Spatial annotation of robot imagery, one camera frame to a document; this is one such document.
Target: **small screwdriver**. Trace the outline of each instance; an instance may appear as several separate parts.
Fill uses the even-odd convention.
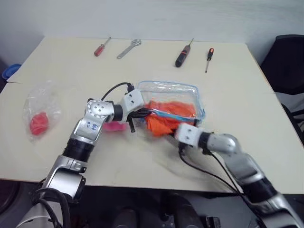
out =
[[[180,55],[177,57],[177,60],[175,61],[175,66],[176,67],[180,67],[182,65],[182,63],[185,61],[187,55],[189,54],[190,52],[190,44],[192,43],[192,41],[194,40],[194,38],[191,40],[191,42],[186,45],[184,47],[184,49],[181,51]]]
[[[208,52],[208,55],[207,55],[207,66],[206,66],[205,73],[207,73],[208,66],[209,66],[209,62],[210,62],[210,60],[212,59],[213,52],[214,52],[214,49],[213,49],[213,48],[210,48],[210,49],[209,49],[209,52]]]
[[[104,50],[105,48],[105,45],[107,44],[107,42],[109,42],[109,40],[111,39],[111,37],[109,37],[109,39],[106,40],[106,42],[104,44],[101,44],[97,49],[96,51],[94,52],[94,55],[95,56],[99,56],[100,53],[102,53],[102,51]]]

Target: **plastic bag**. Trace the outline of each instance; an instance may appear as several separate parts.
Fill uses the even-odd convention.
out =
[[[205,116],[199,91],[193,85],[142,81],[137,88],[146,108],[152,111],[146,121],[154,136],[173,133],[181,122],[198,125]]]
[[[23,106],[23,121],[31,141],[41,138],[58,122],[61,110],[57,102],[55,84],[51,81],[37,85]]]

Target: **orange cloth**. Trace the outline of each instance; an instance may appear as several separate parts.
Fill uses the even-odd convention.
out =
[[[171,102],[155,102],[150,101],[147,105],[148,109],[157,109],[174,115],[183,117],[195,117],[195,109],[192,104],[186,104],[179,101]],[[173,133],[181,123],[181,121],[169,118],[160,117],[154,113],[147,116],[147,128],[153,133],[154,136],[162,136],[165,134]]]

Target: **black screwdriver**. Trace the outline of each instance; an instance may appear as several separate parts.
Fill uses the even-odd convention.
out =
[[[209,52],[208,52],[208,55],[207,55],[207,66],[206,66],[206,70],[205,70],[205,73],[207,73],[207,70],[208,70],[208,66],[209,66],[209,62],[213,56],[213,52],[214,52],[214,49],[213,48],[210,48],[209,49]]]
[[[192,43],[192,41],[194,40],[194,38],[191,40],[191,42],[186,45],[184,47],[184,49],[181,51],[180,55],[177,57],[177,60],[175,61],[175,66],[176,67],[180,67],[182,65],[182,63],[185,61],[187,55],[189,54],[190,52],[190,44]]]

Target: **white table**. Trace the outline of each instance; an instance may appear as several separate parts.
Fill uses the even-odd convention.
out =
[[[0,95],[0,178],[39,181],[63,151],[88,98],[102,97],[124,81],[177,81],[196,85],[205,105],[203,127],[230,133],[253,156],[273,185],[283,193],[304,193],[304,149],[273,90],[245,44],[194,42],[181,68],[174,61],[186,45],[179,41],[143,40],[125,57],[116,56],[130,43],[111,40],[100,57],[95,48],[104,39],[45,38]],[[215,49],[204,73],[206,54]],[[32,144],[25,134],[22,109],[27,94],[39,82],[59,84],[62,118]],[[119,101],[125,88],[109,98]],[[200,166],[227,179],[215,161],[191,151]],[[137,129],[103,132],[85,173],[87,184],[227,192],[223,184],[178,158],[164,138],[152,138]]]

